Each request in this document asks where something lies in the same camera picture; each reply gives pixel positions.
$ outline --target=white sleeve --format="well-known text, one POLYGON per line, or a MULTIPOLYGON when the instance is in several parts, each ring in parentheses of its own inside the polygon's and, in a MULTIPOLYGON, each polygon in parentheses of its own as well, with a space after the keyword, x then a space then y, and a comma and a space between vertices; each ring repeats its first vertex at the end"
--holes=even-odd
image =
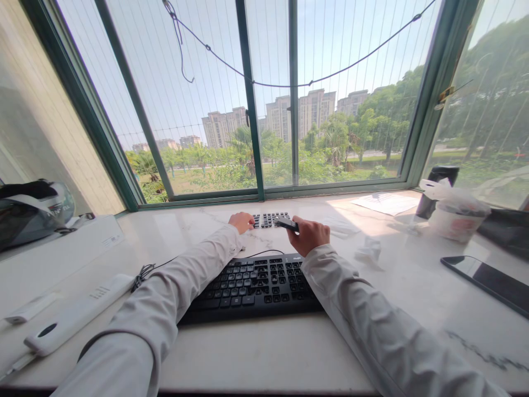
POLYGON ((241 248, 239 232, 226 225, 156 270, 87 343, 53 396, 156 396, 176 324, 241 248))
POLYGON ((310 251, 301 269, 383 396, 508 396, 359 278, 330 244, 310 251))

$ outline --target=sky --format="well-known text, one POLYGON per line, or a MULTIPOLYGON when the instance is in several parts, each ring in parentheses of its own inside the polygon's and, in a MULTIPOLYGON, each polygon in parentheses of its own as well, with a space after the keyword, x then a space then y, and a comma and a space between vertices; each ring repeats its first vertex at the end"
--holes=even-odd
MULTIPOLYGON (((298 82, 334 73, 367 55, 431 0, 298 0, 298 82)), ((234 0, 171 0, 176 15, 222 59, 242 72, 234 0)), ((392 41, 357 66, 299 88, 336 91, 394 84, 423 64, 441 0, 392 41)), ((64 18, 124 150, 146 142, 93 0, 59 0, 64 18)), ((218 61, 183 26, 182 57, 175 29, 161 0, 107 0, 129 67, 157 140, 198 135, 202 117, 247 108, 244 78, 218 61)), ((529 13, 526 0, 485 0, 470 46, 498 24, 529 13)), ((252 73, 255 81, 289 84, 288 1, 247 0, 252 73)), ((254 85, 257 116, 288 88, 254 85)))

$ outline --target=person's left hand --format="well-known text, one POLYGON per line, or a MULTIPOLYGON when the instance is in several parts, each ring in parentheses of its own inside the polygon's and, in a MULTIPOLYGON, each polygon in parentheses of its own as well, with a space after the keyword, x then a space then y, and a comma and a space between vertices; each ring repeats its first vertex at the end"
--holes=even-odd
POLYGON ((251 216, 249 213, 238 212, 230 217, 230 221, 228 223, 235 226, 239 231, 239 234, 242 234, 248 229, 253 229, 253 224, 255 221, 253 220, 253 216, 251 216))

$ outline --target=hand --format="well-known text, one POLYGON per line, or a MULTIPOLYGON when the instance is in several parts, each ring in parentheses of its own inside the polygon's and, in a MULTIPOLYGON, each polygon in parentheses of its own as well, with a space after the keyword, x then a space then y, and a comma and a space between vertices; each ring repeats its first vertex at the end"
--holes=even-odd
POLYGON ((239 231, 239 234, 244 233, 248 229, 253 229, 253 216, 247 212, 238 212, 230 217, 229 224, 235 226, 239 231))
POLYGON ((318 222, 306 221, 299 216, 294 216, 292 221, 298 224, 299 235, 287 229, 288 239, 301 256, 307 256, 317 246, 331 242, 331 229, 329 226, 318 222))

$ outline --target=marble countertop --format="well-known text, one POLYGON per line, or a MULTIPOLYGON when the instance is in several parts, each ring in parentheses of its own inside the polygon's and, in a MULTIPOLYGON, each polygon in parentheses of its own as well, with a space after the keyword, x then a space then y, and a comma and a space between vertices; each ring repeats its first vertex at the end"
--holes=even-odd
MULTIPOLYGON (((419 196, 413 191, 401 195, 419 196)), ((269 200, 142 211, 119 218, 125 241, 59 284, 66 297, 89 291, 98 281, 142 265, 162 263, 214 232, 232 213, 284 212, 323 221, 334 217, 360 232, 331 236, 338 253, 353 260, 365 236, 379 239, 380 268, 358 263, 363 278, 415 317, 471 365, 507 391, 529 392, 529 321, 442 266, 443 256, 471 255, 529 284, 529 265, 480 235, 460 244, 434 235, 406 232, 415 208, 395 217, 350 203, 365 194, 269 200)), ((255 229, 244 235, 249 256, 266 249, 293 252, 286 231, 255 229)), ((88 324, 52 355, 13 376, 7 386, 55 388, 75 365, 83 345, 105 327, 126 296, 88 324)), ((0 369, 24 353, 30 330, 67 304, 62 299, 16 329, 0 325, 0 369)), ((324 313, 183 326, 163 364, 161 391, 371 394, 375 390, 360 364, 324 313)))

